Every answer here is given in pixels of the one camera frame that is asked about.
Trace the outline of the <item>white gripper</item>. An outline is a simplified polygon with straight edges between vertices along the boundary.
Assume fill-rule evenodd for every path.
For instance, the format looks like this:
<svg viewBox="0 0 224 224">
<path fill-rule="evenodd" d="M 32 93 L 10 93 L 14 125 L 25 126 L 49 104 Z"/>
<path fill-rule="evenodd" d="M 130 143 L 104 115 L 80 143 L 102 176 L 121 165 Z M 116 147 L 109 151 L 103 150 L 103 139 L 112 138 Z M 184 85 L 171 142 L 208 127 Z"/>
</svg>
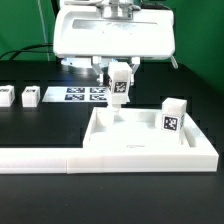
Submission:
<svg viewBox="0 0 224 224">
<path fill-rule="evenodd" d="M 57 15 L 53 51 L 60 57 L 91 57 L 97 81 L 103 83 L 102 57 L 132 57 L 131 84 L 140 58 L 167 59 L 175 52 L 171 10 L 141 9 L 129 20 L 105 19 L 96 6 L 66 5 Z"/>
</svg>

